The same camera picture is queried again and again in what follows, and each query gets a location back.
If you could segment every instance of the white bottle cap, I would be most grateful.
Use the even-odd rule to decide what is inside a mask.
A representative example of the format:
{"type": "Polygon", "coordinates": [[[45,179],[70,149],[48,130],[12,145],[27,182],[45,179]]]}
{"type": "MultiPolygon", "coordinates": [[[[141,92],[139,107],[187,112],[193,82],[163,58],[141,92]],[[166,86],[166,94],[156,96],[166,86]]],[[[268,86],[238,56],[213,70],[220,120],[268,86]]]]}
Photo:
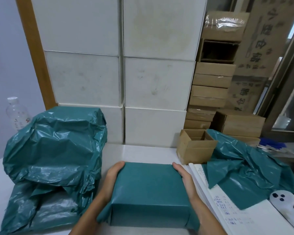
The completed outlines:
{"type": "Polygon", "coordinates": [[[9,104],[17,104],[17,103],[19,103],[19,101],[18,101],[17,97],[9,97],[8,98],[8,103],[9,104]]]}

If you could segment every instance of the forearm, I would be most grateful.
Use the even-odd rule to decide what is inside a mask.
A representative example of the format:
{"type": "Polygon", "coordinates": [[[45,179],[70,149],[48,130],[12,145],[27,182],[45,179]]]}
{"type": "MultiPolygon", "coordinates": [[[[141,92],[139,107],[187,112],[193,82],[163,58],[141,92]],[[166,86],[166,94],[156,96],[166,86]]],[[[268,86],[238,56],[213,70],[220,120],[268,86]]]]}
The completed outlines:
{"type": "Polygon", "coordinates": [[[191,201],[200,222],[200,235],[226,235],[223,227],[200,198],[191,201]]]}
{"type": "Polygon", "coordinates": [[[106,204],[107,202],[105,197],[99,193],[92,201],[86,212],[79,219],[77,224],[73,227],[69,235],[94,235],[95,230],[98,227],[98,223],[96,221],[97,216],[106,204]]]}

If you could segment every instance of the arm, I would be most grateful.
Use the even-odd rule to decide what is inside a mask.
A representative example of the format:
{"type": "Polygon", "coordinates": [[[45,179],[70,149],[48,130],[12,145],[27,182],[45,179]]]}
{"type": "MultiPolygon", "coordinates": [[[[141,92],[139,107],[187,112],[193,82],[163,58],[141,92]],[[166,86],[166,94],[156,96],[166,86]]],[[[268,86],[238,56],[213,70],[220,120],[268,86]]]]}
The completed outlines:
{"type": "Polygon", "coordinates": [[[226,235],[226,232],[223,230],[223,227],[220,225],[218,220],[198,196],[192,176],[180,164],[173,162],[173,167],[182,176],[189,201],[200,221],[199,234],[226,235]]]}
{"type": "Polygon", "coordinates": [[[98,227],[98,223],[96,221],[97,216],[111,200],[118,172],[121,170],[124,164],[125,162],[123,161],[118,162],[108,170],[105,181],[103,182],[102,189],[96,198],[92,201],[86,212],[79,219],[77,224],[73,227],[69,235],[94,235],[98,227]]]}

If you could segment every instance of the crumpled green plastic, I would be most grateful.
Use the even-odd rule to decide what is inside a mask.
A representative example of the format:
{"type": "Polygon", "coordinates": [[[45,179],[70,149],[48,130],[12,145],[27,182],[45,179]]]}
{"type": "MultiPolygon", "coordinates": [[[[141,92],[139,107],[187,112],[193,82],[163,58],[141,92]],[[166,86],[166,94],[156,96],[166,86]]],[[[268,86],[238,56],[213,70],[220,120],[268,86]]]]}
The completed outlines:
{"type": "Polygon", "coordinates": [[[241,210],[276,190],[294,193],[294,173],[288,165],[231,136],[213,129],[207,132],[218,141],[211,160],[202,165],[209,189],[218,184],[241,210]]]}
{"type": "Polygon", "coordinates": [[[199,229],[182,178],[168,164],[126,162],[97,221],[112,226],[199,229]]]}
{"type": "Polygon", "coordinates": [[[65,106],[36,115],[10,138],[3,166],[15,186],[0,235],[76,223],[96,194],[106,141],[99,108],[65,106]]]}

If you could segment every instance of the notebook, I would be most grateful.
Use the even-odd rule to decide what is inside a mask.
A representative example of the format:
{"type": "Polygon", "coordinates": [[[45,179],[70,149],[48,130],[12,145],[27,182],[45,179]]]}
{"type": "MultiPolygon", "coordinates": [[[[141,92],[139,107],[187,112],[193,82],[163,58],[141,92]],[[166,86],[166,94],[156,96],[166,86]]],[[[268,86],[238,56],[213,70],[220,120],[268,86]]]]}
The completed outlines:
{"type": "Polygon", "coordinates": [[[189,166],[209,201],[214,214],[228,234],[294,235],[292,225],[287,222],[268,200],[264,200],[245,210],[240,210],[218,185],[208,189],[208,181],[201,164],[190,163],[189,166]]]}

